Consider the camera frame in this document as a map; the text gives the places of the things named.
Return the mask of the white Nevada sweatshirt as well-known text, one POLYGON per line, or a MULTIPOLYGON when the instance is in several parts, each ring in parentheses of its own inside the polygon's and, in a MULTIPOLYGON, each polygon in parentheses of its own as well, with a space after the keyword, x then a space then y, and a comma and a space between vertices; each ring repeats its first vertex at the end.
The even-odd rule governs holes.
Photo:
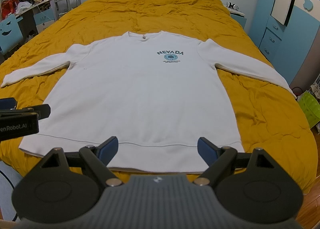
POLYGON ((65 68, 45 103, 50 116, 20 149, 37 156, 52 148, 78 151, 115 136, 111 168, 151 173, 201 173, 197 152, 205 137, 243 151, 234 110, 218 69, 266 81, 290 93, 271 66, 213 40, 160 31, 126 32, 7 74, 2 86, 65 68))

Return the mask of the blue smiley chair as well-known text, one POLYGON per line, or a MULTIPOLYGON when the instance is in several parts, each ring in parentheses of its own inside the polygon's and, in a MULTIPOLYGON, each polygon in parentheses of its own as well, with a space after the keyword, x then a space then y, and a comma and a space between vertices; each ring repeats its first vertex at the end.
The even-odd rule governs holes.
POLYGON ((1 21, 0 29, 1 53, 5 55, 23 40, 23 35, 14 14, 1 21))

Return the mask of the cluttered desk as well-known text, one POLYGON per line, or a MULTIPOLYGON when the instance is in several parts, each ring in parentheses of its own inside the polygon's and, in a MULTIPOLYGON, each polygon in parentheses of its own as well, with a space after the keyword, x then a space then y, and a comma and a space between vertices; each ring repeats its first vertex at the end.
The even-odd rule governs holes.
POLYGON ((53 0, 43 0, 16 15, 23 39, 35 36, 55 22, 53 0))

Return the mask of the green plastic basket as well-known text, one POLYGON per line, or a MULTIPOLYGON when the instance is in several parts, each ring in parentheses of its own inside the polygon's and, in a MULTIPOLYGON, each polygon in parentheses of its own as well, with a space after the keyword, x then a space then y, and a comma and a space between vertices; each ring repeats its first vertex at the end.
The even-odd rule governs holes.
POLYGON ((319 122, 319 102, 310 92, 306 91, 300 96, 298 104, 304 112, 310 128, 313 128, 319 122))

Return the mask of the grey metal chair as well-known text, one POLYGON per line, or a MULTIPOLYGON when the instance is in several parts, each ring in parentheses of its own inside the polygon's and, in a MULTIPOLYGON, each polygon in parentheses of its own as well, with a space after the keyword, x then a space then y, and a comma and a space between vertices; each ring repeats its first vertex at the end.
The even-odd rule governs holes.
POLYGON ((58 19, 67 12, 81 5, 81 0, 54 0, 58 19))

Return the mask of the blue nightstand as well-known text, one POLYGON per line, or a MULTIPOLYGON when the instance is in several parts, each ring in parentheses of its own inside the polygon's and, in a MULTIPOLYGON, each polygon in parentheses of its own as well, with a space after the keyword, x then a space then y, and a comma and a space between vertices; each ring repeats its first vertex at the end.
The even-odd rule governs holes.
POLYGON ((236 20, 244 29, 246 22, 247 22, 247 18, 245 17, 245 14, 243 14, 242 12, 233 10, 233 9, 228 9, 231 18, 233 18, 234 20, 236 20))

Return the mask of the blue wardrobe with mirror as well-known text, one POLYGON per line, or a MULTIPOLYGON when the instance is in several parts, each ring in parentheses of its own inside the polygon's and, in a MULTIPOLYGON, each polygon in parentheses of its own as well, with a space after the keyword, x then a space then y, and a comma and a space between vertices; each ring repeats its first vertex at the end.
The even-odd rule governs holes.
POLYGON ((291 89, 319 75, 319 0, 258 0, 249 37, 291 89))

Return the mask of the white headphones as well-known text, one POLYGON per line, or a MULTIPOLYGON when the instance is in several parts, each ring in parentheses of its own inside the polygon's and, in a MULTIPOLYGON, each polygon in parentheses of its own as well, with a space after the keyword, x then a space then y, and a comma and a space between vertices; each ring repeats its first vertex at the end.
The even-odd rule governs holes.
POLYGON ((237 4, 231 3, 231 2, 227 2, 226 7, 229 9, 232 9, 232 10, 236 10, 236 11, 239 10, 239 6, 237 4))

